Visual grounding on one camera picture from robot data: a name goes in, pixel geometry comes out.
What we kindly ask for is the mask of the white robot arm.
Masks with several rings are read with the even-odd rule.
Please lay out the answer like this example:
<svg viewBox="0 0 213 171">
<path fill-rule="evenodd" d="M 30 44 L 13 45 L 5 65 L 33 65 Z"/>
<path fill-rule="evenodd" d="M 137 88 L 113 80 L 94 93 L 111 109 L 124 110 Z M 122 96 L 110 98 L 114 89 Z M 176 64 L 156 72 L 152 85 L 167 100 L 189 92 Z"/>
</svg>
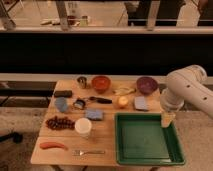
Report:
<svg viewBox="0 0 213 171">
<path fill-rule="evenodd" d="M 187 101 L 213 119 L 213 91 L 203 85 L 207 79 L 205 69 L 199 65 L 170 72 L 165 79 L 166 88 L 160 95 L 161 126 L 167 128 Z"/>
</svg>

